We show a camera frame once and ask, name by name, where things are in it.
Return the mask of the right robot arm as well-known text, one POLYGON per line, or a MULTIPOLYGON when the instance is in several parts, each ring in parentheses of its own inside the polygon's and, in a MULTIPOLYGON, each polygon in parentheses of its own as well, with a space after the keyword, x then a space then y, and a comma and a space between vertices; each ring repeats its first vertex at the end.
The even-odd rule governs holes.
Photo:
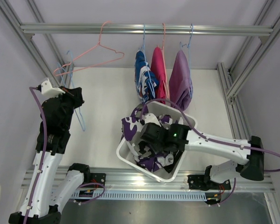
POLYGON ((239 176, 251 181, 264 180, 264 154, 259 147, 251 149, 252 140, 203 135, 180 124, 166 129, 154 123, 144 125, 140 138, 156 152, 194 151, 226 158, 227 162, 206 168, 203 184, 209 189, 239 176))

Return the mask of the magenta trousers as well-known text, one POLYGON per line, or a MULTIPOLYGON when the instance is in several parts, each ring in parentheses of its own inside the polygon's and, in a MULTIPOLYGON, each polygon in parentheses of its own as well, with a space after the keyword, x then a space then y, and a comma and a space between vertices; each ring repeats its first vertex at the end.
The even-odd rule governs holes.
POLYGON ((155 77, 159 81, 158 87, 156 89, 156 98, 169 99, 165 63, 163 59, 162 50, 159 47, 156 47, 153 51, 151 71, 154 73, 155 77))

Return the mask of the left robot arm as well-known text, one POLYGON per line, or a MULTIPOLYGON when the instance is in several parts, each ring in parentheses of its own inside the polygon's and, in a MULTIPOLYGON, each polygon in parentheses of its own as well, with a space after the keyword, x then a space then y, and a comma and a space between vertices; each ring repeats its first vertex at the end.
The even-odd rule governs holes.
POLYGON ((42 122, 35 148, 34 172, 20 210, 9 217, 10 224, 58 224, 75 190, 91 183, 90 167, 74 163, 62 183, 52 190, 70 138, 74 110, 84 103, 80 87, 60 86, 57 90, 56 96, 38 103, 42 122))

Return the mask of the purple camouflage trousers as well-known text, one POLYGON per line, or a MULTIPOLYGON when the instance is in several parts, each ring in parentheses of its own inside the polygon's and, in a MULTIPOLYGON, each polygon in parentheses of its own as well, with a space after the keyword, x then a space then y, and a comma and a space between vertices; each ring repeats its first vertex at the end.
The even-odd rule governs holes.
POLYGON ((130 152, 133 155, 137 166, 149 171, 157 172, 165 169, 164 166, 173 162, 174 152, 154 152, 152 147, 140 138, 143 125, 140 122, 140 114, 148 114, 147 108, 143 108, 143 104, 137 105, 129 117, 121 120, 122 138, 125 138, 130 152))

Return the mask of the black white patterned trousers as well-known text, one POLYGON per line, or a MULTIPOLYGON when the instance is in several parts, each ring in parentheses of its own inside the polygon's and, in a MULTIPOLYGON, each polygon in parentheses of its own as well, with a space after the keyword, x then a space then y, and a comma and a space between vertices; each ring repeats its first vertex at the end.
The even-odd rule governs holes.
POLYGON ((182 155, 181 151, 173 153, 173 162, 172 162, 172 164, 163 167, 167 173, 171 173, 173 171, 173 168, 176 165, 176 163, 179 161, 181 155, 182 155))

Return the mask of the lilac purple trousers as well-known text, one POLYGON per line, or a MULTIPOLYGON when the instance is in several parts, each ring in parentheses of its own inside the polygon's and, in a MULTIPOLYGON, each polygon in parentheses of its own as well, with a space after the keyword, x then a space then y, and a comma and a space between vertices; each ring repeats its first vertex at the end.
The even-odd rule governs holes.
POLYGON ((185 111, 193 98, 193 85, 188 60, 182 50, 175 57, 169 80, 170 100, 185 111))

